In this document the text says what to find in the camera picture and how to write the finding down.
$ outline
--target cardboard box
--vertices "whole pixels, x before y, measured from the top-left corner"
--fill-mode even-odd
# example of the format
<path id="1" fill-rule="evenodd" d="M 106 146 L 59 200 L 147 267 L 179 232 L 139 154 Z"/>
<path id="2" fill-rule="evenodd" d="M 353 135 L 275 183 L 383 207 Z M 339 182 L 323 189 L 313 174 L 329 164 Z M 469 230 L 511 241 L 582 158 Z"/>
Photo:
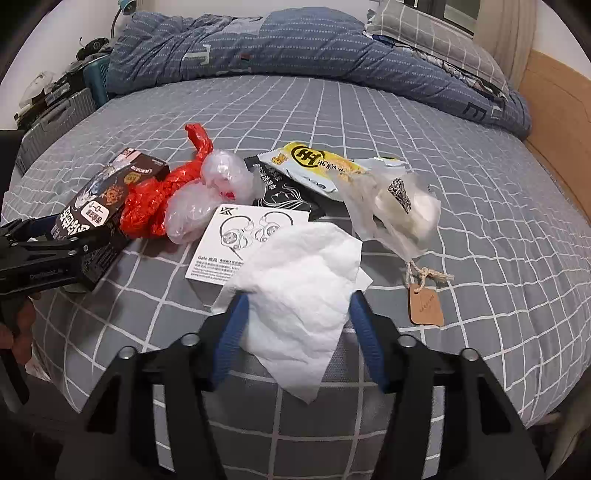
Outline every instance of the cardboard box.
<path id="1" fill-rule="evenodd" d="M 133 148 L 126 148 L 98 172 L 66 205 L 51 230 L 61 240 L 100 225 L 111 229 L 109 245 L 82 258 L 82 284 L 92 290 L 115 258 L 129 243 L 119 230 L 119 220 L 129 192 L 129 185 L 148 178 L 158 180 L 170 172 L 166 162 Z"/>
<path id="2" fill-rule="evenodd" d="M 204 305 L 210 306 L 224 283 L 244 261 L 282 227 L 308 222 L 302 210 L 225 203 L 213 214 L 185 278 Z"/>

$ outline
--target screw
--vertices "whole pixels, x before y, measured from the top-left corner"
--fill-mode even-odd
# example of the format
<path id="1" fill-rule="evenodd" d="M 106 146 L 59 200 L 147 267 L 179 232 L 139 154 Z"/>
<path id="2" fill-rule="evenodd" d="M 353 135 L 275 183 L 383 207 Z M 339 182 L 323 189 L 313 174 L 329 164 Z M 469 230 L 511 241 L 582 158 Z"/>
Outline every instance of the screw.
<path id="1" fill-rule="evenodd" d="M 125 360 L 133 357 L 135 355 L 135 348 L 132 346 L 124 346 L 121 350 L 119 350 L 119 357 Z"/>
<path id="2" fill-rule="evenodd" d="M 470 362 L 473 362 L 475 360 L 478 360 L 480 358 L 480 355 L 478 355 L 478 352 L 473 348 L 465 348 L 462 351 L 462 357 L 464 357 L 466 360 Z"/>
<path id="3" fill-rule="evenodd" d="M 195 333 L 188 333 L 181 337 L 181 343 L 184 346 L 193 346 L 199 343 L 199 336 Z"/>
<path id="4" fill-rule="evenodd" d="M 398 337 L 398 343 L 404 348 L 412 348 L 417 344 L 417 339 L 412 335 L 401 335 Z"/>

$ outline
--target wooden headboard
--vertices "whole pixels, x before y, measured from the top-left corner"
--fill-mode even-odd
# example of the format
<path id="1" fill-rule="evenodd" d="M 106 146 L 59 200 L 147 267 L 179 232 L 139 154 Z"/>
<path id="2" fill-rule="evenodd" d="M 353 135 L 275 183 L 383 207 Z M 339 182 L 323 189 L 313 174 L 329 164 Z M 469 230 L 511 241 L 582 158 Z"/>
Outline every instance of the wooden headboard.
<path id="1" fill-rule="evenodd" d="M 527 148 L 591 219 L 591 80 L 532 50 L 519 91 L 530 104 Z"/>

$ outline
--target grey checkered pillowcase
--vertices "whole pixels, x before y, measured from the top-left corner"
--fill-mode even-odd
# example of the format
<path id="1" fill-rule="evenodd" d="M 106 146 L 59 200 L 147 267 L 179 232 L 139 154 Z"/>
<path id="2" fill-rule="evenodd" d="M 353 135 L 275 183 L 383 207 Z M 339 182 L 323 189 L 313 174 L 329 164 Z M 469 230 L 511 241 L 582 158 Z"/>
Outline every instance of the grey checkered pillowcase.
<path id="1" fill-rule="evenodd" d="M 494 58 L 443 20 L 407 7 L 397 0 L 381 0 L 366 30 L 385 35 L 444 60 L 496 86 L 507 96 L 507 80 Z"/>

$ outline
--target red plastic bag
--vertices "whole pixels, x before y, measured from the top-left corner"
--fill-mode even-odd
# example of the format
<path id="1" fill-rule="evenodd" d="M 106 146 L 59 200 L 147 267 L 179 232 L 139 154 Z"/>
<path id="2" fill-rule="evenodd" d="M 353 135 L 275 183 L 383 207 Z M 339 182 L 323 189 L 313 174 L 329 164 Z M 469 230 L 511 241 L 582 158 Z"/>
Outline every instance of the red plastic bag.
<path id="1" fill-rule="evenodd" d="M 213 150 L 213 143 L 200 124 L 185 125 L 197 153 L 195 158 L 166 175 L 163 181 L 155 178 L 129 186 L 125 208 L 121 214 L 121 231 L 131 238 L 163 236 L 164 217 L 168 199 L 180 187 L 199 178 L 201 164 Z"/>

